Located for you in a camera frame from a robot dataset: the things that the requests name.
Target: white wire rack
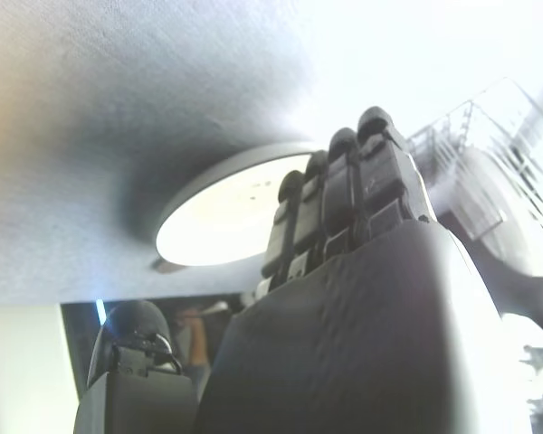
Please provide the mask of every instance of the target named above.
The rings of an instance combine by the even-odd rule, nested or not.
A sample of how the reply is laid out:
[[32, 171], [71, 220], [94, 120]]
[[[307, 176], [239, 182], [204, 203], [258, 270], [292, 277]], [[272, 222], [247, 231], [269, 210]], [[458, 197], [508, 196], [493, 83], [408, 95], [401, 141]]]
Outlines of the white wire rack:
[[408, 145], [429, 190], [450, 184], [445, 190], [459, 193], [451, 208], [472, 239], [507, 216], [463, 163], [469, 146], [491, 157], [543, 229], [543, 113], [512, 80], [500, 81], [423, 128]]

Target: robotic hand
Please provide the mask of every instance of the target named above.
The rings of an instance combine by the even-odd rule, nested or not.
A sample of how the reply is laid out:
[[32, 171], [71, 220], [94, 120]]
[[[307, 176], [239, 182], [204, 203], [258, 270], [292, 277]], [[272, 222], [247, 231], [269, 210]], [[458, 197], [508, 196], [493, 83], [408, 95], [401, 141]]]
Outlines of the robotic hand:
[[531, 432], [499, 315], [382, 109], [286, 175], [279, 202], [258, 301], [201, 403], [164, 318], [131, 302], [101, 328], [75, 433]]

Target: white wall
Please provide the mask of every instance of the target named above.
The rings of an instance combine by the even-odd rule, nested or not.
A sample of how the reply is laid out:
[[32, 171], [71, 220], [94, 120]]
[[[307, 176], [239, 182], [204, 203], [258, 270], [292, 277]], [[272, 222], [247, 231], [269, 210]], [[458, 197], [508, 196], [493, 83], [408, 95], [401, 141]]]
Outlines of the white wall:
[[71, 434], [77, 405], [60, 307], [0, 307], [0, 434]]

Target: wire dish rack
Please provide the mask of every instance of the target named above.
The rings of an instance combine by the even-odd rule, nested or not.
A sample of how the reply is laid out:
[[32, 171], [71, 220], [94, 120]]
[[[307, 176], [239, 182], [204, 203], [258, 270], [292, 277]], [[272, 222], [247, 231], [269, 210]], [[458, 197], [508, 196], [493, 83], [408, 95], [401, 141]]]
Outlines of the wire dish rack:
[[433, 204], [441, 192], [439, 206], [455, 214], [472, 240], [508, 217], [491, 199], [487, 180], [463, 161], [469, 147], [499, 167], [543, 229], [543, 112], [514, 81], [499, 81], [407, 142]]

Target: blue light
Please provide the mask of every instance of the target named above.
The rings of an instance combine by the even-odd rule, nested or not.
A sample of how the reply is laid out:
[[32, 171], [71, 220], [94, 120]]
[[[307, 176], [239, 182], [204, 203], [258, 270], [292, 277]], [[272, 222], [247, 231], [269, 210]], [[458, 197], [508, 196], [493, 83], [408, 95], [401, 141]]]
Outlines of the blue light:
[[102, 326], [103, 324], [105, 324], [105, 321], [107, 320], [107, 312], [105, 311], [105, 305], [100, 299], [97, 300], [95, 304], [97, 305], [97, 314], [99, 314], [99, 322], [100, 322], [100, 325]]

